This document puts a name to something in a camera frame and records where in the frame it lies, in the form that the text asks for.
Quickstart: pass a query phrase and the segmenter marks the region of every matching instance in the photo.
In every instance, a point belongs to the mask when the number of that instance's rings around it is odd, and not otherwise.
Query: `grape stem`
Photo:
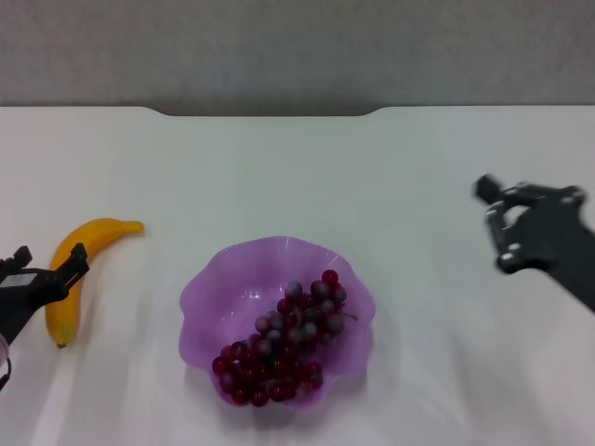
[[[337,314],[340,314],[341,316],[347,316],[348,318],[352,318],[354,321],[357,321],[357,320],[360,319],[360,317],[357,314],[345,313],[345,312],[342,312],[342,311],[340,313],[337,313]]]

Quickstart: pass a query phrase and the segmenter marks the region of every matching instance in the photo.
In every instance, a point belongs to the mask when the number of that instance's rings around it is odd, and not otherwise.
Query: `purple bowl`
[[[179,304],[184,323],[179,355],[188,365],[211,377],[221,398],[224,394],[211,370],[220,350],[255,333],[258,316],[276,309],[285,286],[299,281],[304,288],[334,269],[348,293],[345,310],[358,321],[345,318],[345,330],[331,348],[318,348],[312,357],[323,365],[324,385],[306,399],[285,404],[296,409],[313,407],[342,376],[365,370],[372,343],[370,326],[376,313],[374,299],[345,258],[317,244],[291,237],[268,237],[225,248],[184,288]]]

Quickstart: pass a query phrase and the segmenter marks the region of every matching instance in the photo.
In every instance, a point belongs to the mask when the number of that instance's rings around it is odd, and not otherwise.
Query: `bunch of grapes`
[[[257,333],[224,347],[213,360],[221,389],[235,403],[262,407],[269,400],[291,400],[323,385],[323,367],[308,357],[320,344],[337,342],[344,317],[358,317],[343,311],[347,292],[332,269],[310,290],[306,293],[301,283],[290,282],[277,310],[256,320]]]

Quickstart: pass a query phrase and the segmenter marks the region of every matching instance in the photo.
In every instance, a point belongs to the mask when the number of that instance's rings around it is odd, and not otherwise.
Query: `banana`
[[[89,221],[63,240],[49,268],[55,270],[59,267],[79,242],[85,246],[87,261],[90,263],[93,257],[110,243],[125,235],[143,231],[144,225],[139,221],[120,221],[114,218],[98,218]],[[58,348],[66,347],[76,336],[82,285],[83,281],[78,281],[65,299],[46,305],[47,332]]]

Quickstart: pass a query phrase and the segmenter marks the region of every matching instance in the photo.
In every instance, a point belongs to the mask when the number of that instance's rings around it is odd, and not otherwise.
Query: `gray wall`
[[[592,0],[2,0],[0,104],[595,102]]]

